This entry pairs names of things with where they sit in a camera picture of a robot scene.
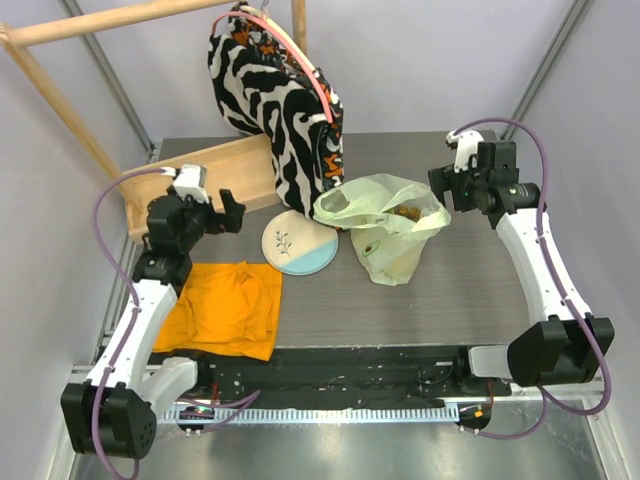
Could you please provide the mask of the cream and blue ceramic plate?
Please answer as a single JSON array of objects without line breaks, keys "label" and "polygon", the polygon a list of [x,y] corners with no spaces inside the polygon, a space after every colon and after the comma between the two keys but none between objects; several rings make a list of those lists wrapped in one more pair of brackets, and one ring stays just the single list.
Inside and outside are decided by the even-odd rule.
[{"label": "cream and blue ceramic plate", "polygon": [[290,210],[275,216],[265,227],[261,248],[266,261],[292,276],[324,269],[339,246],[337,231]]}]

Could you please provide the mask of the green avocado print plastic bag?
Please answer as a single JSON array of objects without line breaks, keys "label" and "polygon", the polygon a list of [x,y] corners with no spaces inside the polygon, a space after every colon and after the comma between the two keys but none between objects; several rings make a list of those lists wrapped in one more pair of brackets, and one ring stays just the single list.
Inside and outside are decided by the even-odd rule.
[{"label": "green avocado print plastic bag", "polygon": [[[418,207],[420,220],[388,213],[401,204]],[[450,224],[451,215],[428,185],[374,174],[322,194],[314,203],[314,219],[348,231],[371,281],[396,286],[410,281],[427,241]]]}]

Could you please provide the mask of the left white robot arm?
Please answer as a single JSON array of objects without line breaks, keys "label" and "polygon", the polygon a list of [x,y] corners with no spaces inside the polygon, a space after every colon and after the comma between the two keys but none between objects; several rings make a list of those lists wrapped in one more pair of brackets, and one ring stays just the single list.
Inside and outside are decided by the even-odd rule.
[{"label": "left white robot arm", "polygon": [[242,228],[245,206],[228,189],[219,194],[222,211],[209,196],[180,196],[173,188],[149,204],[142,254],[125,278],[130,295],[121,321],[86,379],[61,395],[75,452],[141,460],[158,418],[182,393],[200,399],[211,391],[212,373],[189,358],[167,360],[151,377],[144,371],[192,270],[193,247],[206,234]]}]

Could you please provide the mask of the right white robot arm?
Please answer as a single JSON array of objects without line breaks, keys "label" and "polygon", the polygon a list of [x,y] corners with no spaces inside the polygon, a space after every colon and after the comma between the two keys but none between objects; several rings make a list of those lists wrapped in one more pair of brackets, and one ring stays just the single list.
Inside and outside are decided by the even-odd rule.
[{"label": "right white robot arm", "polygon": [[530,325],[508,344],[460,351],[451,371],[457,391],[472,395],[488,378],[510,379],[522,387],[581,384],[598,368],[587,337],[602,351],[614,339],[612,322],[596,317],[564,266],[540,208],[541,190],[522,183],[512,141],[486,141],[476,131],[449,133],[453,164],[432,169],[429,182],[438,200],[447,195],[457,212],[478,210],[508,250],[525,294]]}]

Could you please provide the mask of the zebra print tote bag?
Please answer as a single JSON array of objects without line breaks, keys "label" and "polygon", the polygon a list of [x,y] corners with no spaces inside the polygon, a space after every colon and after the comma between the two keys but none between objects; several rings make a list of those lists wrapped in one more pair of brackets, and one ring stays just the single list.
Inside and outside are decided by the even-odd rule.
[{"label": "zebra print tote bag", "polygon": [[321,69],[265,13],[245,1],[211,32],[208,69],[223,119],[270,142],[275,191],[307,218],[344,181],[344,107]]}]

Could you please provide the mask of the wooden tray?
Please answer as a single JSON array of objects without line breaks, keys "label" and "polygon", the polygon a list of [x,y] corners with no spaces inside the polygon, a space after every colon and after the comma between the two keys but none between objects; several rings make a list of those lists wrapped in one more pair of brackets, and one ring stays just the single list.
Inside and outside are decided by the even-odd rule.
[{"label": "wooden tray", "polygon": [[215,211],[224,209],[221,190],[231,192],[233,199],[248,212],[280,202],[276,193],[270,139],[261,134],[230,141],[155,163],[162,173],[145,174],[133,169],[133,178],[124,182],[132,192],[126,214],[129,237],[137,244],[148,231],[148,204],[167,193],[179,176],[176,190],[191,194],[197,200],[211,199]]}]

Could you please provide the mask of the orange cloth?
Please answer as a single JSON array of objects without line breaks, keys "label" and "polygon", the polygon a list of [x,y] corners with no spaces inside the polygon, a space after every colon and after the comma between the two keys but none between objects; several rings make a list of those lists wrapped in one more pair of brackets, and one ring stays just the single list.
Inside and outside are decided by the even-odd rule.
[{"label": "orange cloth", "polygon": [[282,287],[283,274],[266,263],[196,263],[152,351],[189,349],[267,361]]}]

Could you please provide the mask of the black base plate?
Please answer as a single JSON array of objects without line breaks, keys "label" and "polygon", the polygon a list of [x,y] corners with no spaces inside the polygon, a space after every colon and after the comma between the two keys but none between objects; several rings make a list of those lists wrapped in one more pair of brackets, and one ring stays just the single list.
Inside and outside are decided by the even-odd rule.
[{"label": "black base plate", "polygon": [[453,397],[507,397],[502,380],[466,376],[457,346],[277,348],[270,360],[195,350],[191,398],[230,402],[253,392],[261,409],[343,410],[440,407]]}]

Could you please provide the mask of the wooden rack frame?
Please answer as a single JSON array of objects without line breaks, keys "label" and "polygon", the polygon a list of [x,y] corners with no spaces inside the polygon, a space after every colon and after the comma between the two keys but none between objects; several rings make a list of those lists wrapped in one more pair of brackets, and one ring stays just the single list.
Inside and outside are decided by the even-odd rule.
[{"label": "wooden rack frame", "polygon": [[[121,169],[232,141],[206,71],[225,5],[104,31],[97,38],[144,133],[138,134],[82,40],[32,48],[60,93]],[[8,55],[1,58],[3,212],[87,217],[108,180],[93,156]]]}]

